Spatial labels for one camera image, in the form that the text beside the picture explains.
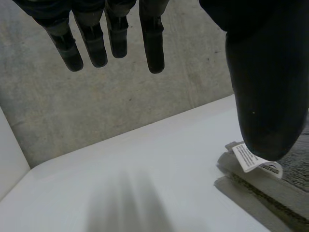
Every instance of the gray concrete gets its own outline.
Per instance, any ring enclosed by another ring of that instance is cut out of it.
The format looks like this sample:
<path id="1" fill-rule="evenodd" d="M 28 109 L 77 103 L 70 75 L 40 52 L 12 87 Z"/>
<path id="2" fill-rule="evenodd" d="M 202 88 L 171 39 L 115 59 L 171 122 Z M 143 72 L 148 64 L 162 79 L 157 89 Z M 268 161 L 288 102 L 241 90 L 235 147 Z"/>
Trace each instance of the gray concrete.
<path id="1" fill-rule="evenodd" d="M 46 32 L 1 1 L 0 106 L 31 167 L 232 94 L 225 33 L 198 1 L 170 0 L 162 21 L 166 68 L 153 75 L 137 5 L 128 16 L 128 55 L 113 58 L 105 36 L 109 61 L 101 69 L 91 65 L 71 20 L 84 60 L 73 73 Z"/>

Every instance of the concrete wall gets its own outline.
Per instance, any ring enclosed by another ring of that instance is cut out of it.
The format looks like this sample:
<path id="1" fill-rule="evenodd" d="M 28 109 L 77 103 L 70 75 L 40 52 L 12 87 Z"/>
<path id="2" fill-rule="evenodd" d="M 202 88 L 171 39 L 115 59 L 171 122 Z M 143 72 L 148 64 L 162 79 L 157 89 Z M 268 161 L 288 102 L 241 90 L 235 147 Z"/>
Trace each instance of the concrete wall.
<path id="1" fill-rule="evenodd" d="M 198 0 L 170 0 L 166 68 L 148 71 L 138 4 L 128 15 L 128 55 L 96 69 L 74 20 L 84 69 L 70 72 L 47 33 L 11 0 L 0 7 L 0 106 L 31 167 L 232 94 L 225 33 Z"/>
<path id="2" fill-rule="evenodd" d="M 30 170 L 0 108 L 0 201 Z"/>

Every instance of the white label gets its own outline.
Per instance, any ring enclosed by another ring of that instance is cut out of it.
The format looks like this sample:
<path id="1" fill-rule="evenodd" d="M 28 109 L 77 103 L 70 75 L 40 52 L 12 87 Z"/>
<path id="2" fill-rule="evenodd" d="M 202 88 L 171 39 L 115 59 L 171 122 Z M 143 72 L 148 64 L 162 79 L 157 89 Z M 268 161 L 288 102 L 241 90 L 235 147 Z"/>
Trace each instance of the white label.
<path id="1" fill-rule="evenodd" d="M 255 156 L 245 144 L 237 145 L 232 149 L 245 173 L 258 167 L 279 179 L 282 178 L 283 169 L 277 162 Z"/>

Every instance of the black glove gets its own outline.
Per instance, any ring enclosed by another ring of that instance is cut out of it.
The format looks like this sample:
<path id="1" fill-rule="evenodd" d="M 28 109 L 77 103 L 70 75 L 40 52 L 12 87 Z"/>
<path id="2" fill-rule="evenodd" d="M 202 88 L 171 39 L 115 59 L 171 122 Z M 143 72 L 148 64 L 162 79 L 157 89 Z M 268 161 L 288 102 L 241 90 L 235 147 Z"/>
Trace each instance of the black glove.
<path id="1" fill-rule="evenodd" d="M 308 113 L 309 1 L 200 0 L 225 31 L 226 58 L 247 147 L 276 161 Z"/>
<path id="2" fill-rule="evenodd" d="M 95 67 L 107 64 L 100 19 L 105 9 L 112 54 L 123 58 L 127 54 L 126 15 L 136 0 L 13 0 L 36 22 L 45 28 L 67 67 L 75 72 L 83 61 L 69 27 L 72 10 L 89 57 Z M 169 0 L 141 0 L 140 21 L 149 70 L 164 69 L 161 15 Z"/>

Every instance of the white table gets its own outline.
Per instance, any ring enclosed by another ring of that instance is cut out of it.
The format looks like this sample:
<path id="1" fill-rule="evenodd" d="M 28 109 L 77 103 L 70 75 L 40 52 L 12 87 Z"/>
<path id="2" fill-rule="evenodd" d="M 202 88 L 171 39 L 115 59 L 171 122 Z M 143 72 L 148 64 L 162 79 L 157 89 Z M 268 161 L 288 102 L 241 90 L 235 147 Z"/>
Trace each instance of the white table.
<path id="1" fill-rule="evenodd" d="M 175 231 L 268 231 L 213 185 L 223 176 L 217 160 L 232 141 L 242 141 L 234 96 L 52 159 L 0 202 L 0 231 L 85 232 L 91 207 L 104 221 L 111 186 L 115 199 L 125 191 L 116 184 L 120 177 L 130 180 L 141 205 L 143 193 L 134 187 L 141 175 L 151 180 Z M 121 220 L 130 217 L 118 209 Z"/>

